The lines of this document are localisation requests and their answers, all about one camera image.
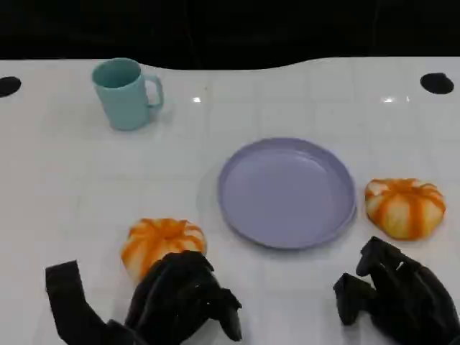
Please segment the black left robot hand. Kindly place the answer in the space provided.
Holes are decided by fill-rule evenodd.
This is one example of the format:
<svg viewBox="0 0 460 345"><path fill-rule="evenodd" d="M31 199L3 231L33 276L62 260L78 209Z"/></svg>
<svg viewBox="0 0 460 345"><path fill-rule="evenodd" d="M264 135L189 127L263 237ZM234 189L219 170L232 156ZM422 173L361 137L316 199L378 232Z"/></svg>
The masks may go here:
<svg viewBox="0 0 460 345"><path fill-rule="evenodd" d="M200 252L169 253L137 285L124 325L148 344L181 344L212 319L228 338L241 341L240 308Z"/></svg>

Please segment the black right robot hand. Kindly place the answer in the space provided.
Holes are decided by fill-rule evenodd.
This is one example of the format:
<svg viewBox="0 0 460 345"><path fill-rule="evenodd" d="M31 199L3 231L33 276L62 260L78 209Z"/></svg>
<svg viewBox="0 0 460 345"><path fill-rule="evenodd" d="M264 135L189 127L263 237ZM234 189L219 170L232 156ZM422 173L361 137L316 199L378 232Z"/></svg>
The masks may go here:
<svg viewBox="0 0 460 345"><path fill-rule="evenodd" d="M344 273L333 291L345 326L366 312L397 344L459 343L459 314L441 281L378 237L363 246L356 274Z"/></svg>

